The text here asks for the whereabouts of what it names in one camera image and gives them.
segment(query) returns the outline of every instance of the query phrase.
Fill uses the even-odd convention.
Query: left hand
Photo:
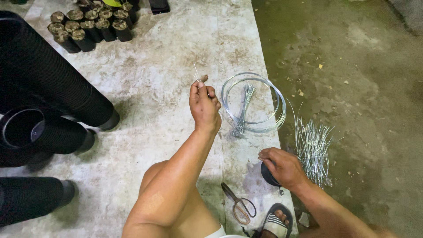
[[[190,109],[195,121],[195,130],[216,135],[222,125],[218,112],[221,107],[213,87],[198,81],[191,85]]]

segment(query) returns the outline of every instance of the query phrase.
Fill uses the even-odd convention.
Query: foot
[[[278,217],[287,227],[289,226],[289,221],[286,218],[286,215],[283,214],[281,210],[276,210],[274,212],[275,216]],[[277,238],[272,232],[268,230],[262,230],[260,238]]]

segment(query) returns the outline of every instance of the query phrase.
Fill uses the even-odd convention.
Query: hand
[[[295,192],[300,186],[310,183],[297,156],[275,147],[264,149],[258,155],[258,159],[263,161],[273,177],[284,188]]]
[[[222,125],[218,112],[221,107],[213,87],[206,87],[203,82],[198,81],[191,85],[190,109],[195,121],[195,130],[216,135]]]

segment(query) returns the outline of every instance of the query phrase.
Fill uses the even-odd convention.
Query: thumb
[[[269,171],[273,174],[276,171],[275,165],[269,159],[262,160],[264,165],[269,169]]]
[[[198,95],[200,96],[200,99],[209,98],[207,96],[207,87],[205,87],[203,82],[198,83]]]

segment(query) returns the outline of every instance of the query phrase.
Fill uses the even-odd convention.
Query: white shorts
[[[220,224],[219,230],[217,230],[213,234],[206,236],[205,238],[245,238],[245,237],[246,236],[242,236],[242,235],[226,235],[226,232],[223,229],[222,224]]]

